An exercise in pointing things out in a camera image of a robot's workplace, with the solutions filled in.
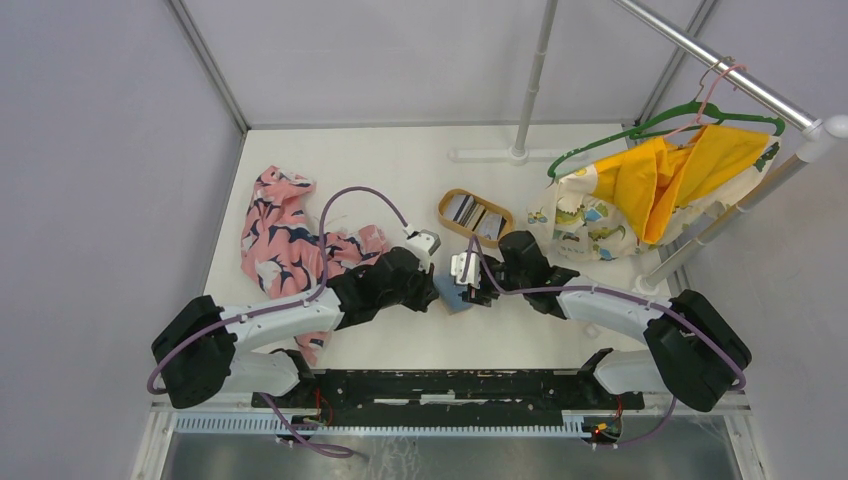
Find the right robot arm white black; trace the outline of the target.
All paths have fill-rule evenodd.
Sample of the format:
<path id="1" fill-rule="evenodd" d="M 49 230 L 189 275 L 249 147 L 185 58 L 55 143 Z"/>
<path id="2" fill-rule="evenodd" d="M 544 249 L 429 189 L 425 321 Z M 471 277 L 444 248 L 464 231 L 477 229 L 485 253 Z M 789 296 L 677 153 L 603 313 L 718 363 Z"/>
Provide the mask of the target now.
<path id="1" fill-rule="evenodd" d="M 585 405 L 602 408 L 623 393 L 667 392 L 709 412 L 727 392 L 745 389 L 751 351 L 703 294 L 638 294 L 596 282 L 551 264 L 527 231 L 504 236 L 499 258 L 480 247 L 471 238 L 450 260 L 464 301 L 488 306 L 502 295 L 521 296 L 538 313 L 600 326 L 642 344 L 640 350 L 593 358 L 591 372 L 577 382 Z"/>

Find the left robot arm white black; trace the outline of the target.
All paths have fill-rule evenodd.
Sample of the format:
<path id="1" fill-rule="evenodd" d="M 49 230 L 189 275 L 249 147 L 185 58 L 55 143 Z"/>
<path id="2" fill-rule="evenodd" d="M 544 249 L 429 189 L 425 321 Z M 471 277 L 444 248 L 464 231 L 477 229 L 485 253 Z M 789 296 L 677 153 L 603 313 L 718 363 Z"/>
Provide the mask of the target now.
<path id="1" fill-rule="evenodd" d="M 265 353 L 263 347 L 358 326 L 396 305 L 424 312 L 438 297 L 434 270 L 411 251 L 394 247 L 373 265 L 331 278 L 316 298 L 302 292 L 255 305 L 219 306 L 209 295 L 196 297 L 152 342 L 156 366 L 148 389 L 166 395 L 176 409 L 220 393 L 265 393 L 302 407 L 314 394 L 309 366 L 297 352 Z"/>

